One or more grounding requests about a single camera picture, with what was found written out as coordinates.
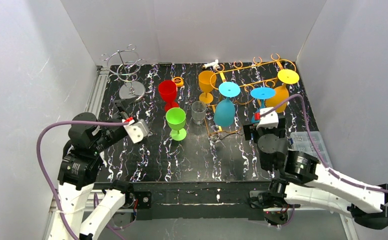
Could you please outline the teal wine glass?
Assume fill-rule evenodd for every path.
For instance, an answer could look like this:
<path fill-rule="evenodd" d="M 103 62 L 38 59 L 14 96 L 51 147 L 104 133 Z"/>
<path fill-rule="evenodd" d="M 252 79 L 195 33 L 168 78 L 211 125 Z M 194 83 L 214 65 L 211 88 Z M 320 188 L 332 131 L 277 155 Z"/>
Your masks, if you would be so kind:
<path fill-rule="evenodd" d="M 240 87 L 233 82 L 223 82 L 219 85 L 219 93 L 224 97 L 216 107 L 214 122 L 221 127 L 229 127 L 234 122 L 235 106 L 231 98 L 240 94 Z"/>

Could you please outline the blue wine glass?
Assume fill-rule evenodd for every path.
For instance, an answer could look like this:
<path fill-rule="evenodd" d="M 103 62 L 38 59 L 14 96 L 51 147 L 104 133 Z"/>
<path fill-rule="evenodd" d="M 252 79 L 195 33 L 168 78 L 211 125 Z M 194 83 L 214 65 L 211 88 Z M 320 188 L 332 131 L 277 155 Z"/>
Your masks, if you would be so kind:
<path fill-rule="evenodd" d="M 257 111 L 255 112 L 255 114 L 253 115 L 253 117 L 251 119 L 251 123 L 252 124 L 255 124 L 255 123 L 259 122 L 259 119 L 257 119 L 256 116 L 258 114 L 260 114 L 260 110 L 264 108 L 265 100 L 274 97 L 275 94 L 276 94 L 276 91 L 274 89 L 270 88 L 270 87 L 258 87 L 258 88 L 253 89 L 250 92 L 250 95 L 254 99 L 260 100 L 259 108 L 257 109 Z"/>

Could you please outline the gold wire glass rack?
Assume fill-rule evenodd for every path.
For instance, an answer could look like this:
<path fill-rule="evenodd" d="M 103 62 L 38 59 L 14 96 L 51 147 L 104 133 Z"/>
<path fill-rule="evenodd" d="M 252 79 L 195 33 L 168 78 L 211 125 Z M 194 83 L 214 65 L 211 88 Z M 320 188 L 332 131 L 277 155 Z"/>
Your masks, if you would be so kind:
<path fill-rule="evenodd" d="M 221 67 L 221 70 L 219 70 L 219 71 L 212 71 L 212 72 L 214 72 L 216 77 L 218 75 L 220 76 L 220 78 L 222 80 L 222 83 L 227 82 L 227 79 L 225 78 L 225 75 L 224 75 L 227 72 L 231 72 L 232 73 L 232 72 L 239 72 L 239 71 L 248 70 L 248 69 L 256 69 L 257 73 L 259 73 L 259 69 L 258 69 L 259 67 L 264 67 L 264 66 L 272 65 L 272 64 L 276 64 L 277 65 L 276 68 L 279 69 L 279 71 L 282 70 L 282 69 L 288 69 L 288 70 L 294 70 L 296 73 L 298 73 L 297 72 L 297 66 L 296 66 L 296 64 L 294 62 L 292 62 L 290 60 L 287 60 L 287 59 L 282 59 L 280 57 L 280 55 L 277 54 L 277 53 L 272 53 L 270 57 L 271 57 L 272 61 L 268 61 L 268 62 L 264 62 L 261 57 L 254 57 L 252 64 L 249 65 L 249 66 L 243 66 L 243 63 L 241 61 L 235 61 L 233 63 L 232 68 L 230 68 L 228 70 L 225 70 L 224 64 L 220 63 L 219 65 Z M 290 65 L 293 68 L 291 69 L 288 66 L 282 65 L 283 62 L 287 63 L 288 65 Z M 259 87 L 269 87 L 269 88 L 275 89 L 276 87 L 280 86 L 280 85 L 277 86 L 278 82 L 281 82 L 281 81 L 276 76 L 276 77 L 273 77 L 273 78 L 262 79 L 262 80 L 258 80 L 258 81 L 252 81 L 250 83 L 244 83 L 242 85 L 239 85 L 239 87 L 240 87 L 240 90 L 243 90 L 246 93 L 250 93 L 253 89 L 258 88 L 258 87 L 256 87 L 256 85 L 260 85 Z M 206 122 L 206 129 L 207 129 L 207 133 L 208 133 L 209 137 L 214 137 L 215 135 L 220 134 L 220 133 L 237 134 L 238 132 L 241 131 L 241 129 L 239 128 L 239 129 L 237 129 L 235 131 L 228 132 L 226 130 L 223 130 L 221 126 L 217 125 L 218 131 L 210 132 L 210 130 L 208 128 L 208 125 L 207 125 L 207 119 L 205 120 L 205 122 Z"/>

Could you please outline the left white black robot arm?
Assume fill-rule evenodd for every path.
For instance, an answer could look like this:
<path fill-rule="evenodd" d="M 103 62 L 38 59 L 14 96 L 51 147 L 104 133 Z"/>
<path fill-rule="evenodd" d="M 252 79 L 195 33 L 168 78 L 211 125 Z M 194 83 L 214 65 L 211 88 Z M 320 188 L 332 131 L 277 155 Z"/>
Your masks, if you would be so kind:
<path fill-rule="evenodd" d="M 96 240 L 108 226 L 113 215 L 131 198 L 133 186 L 127 181 L 115 180 L 104 191 L 98 202 L 94 196 L 94 210 L 84 219 L 86 203 L 94 188 L 97 174 L 103 166 L 102 152 L 120 140 L 129 137 L 139 143 L 148 135 L 144 120 L 128 117 L 124 101 L 117 101 L 118 116 L 100 122 L 91 112 L 76 115 L 71 121 L 57 122 L 45 128 L 37 141 L 37 157 L 41 157 L 41 141 L 45 133 L 58 126 L 69 125 L 69 141 L 63 148 L 58 174 L 58 188 L 54 188 L 47 174 L 57 204 L 57 212 L 48 239 Z"/>

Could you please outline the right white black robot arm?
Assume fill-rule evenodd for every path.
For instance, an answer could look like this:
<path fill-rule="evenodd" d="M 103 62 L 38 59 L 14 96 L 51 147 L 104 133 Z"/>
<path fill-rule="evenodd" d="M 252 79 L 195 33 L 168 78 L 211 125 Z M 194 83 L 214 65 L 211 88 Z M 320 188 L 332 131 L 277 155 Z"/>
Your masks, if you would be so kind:
<path fill-rule="evenodd" d="M 279 177 L 268 190 L 253 191 L 249 204 L 254 209 L 312 206 L 344 215 L 366 228 L 388 226 L 388 184 L 370 185 L 339 173 L 317 157 L 292 150 L 284 137 L 283 117 L 262 117 L 243 125 L 247 141 L 259 153 L 261 168 L 277 171 Z"/>

